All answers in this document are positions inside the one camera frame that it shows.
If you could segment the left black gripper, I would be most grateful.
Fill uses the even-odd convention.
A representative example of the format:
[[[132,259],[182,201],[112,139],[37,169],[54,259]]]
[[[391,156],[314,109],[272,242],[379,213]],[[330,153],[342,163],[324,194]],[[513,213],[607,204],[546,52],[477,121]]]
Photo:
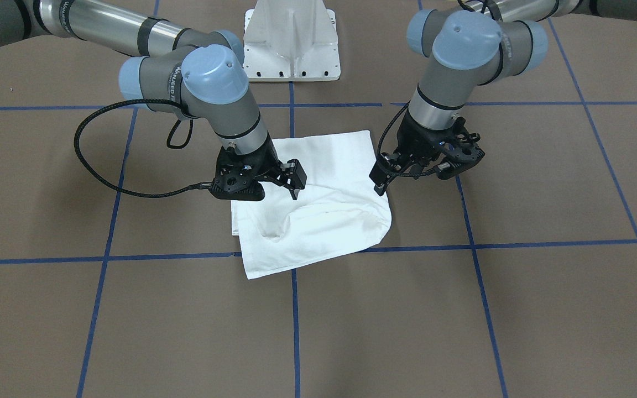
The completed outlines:
[[[435,174],[448,180],[476,166],[485,152],[478,146],[480,135],[465,128],[465,118],[457,117],[446,129],[427,129],[405,114],[396,137],[398,146],[389,154],[380,149],[369,173],[374,191],[384,196],[397,177],[419,179]]]

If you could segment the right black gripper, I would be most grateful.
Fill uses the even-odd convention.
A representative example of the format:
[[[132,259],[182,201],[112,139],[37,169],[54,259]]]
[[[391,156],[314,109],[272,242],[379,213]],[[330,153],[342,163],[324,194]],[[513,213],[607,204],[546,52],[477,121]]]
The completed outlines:
[[[290,191],[297,201],[305,189],[306,172],[298,159],[286,163],[279,160],[271,138],[249,154],[237,154],[235,149],[220,149],[216,160],[215,178],[210,194],[225,201],[262,201],[262,183],[273,183]]]

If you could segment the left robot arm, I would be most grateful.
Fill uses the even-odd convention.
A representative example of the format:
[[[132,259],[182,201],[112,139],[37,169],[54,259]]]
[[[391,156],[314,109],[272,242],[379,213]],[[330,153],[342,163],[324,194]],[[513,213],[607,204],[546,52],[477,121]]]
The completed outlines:
[[[549,47],[540,22],[571,13],[637,21],[637,1],[460,1],[417,12],[406,38],[427,68],[395,117],[396,149],[377,149],[369,174],[376,193],[396,178],[448,180],[478,164],[480,136],[458,112],[477,86],[539,66]]]

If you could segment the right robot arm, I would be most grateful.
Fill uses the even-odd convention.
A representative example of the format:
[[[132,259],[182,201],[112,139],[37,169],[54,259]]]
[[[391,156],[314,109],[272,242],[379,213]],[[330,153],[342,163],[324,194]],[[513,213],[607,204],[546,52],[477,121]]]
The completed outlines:
[[[82,154],[83,130],[95,118],[117,108],[137,106],[176,116],[166,146],[188,122],[205,119],[221,148],[211,181],[162,192],[210,191],[225,201],[262,201],[263,183],[287,189],[293,200],[306,184],[297,159],[286,162],[276,150],[243,71],[243,45],[230,31],[203,33],[102,1],[0,1],[0,47],[43,35],[96,43],[127,56],[118,74],[124,98],[86,117],[74,133],[74,151],[101,184],[127,196],[142,197],[103,178]]]

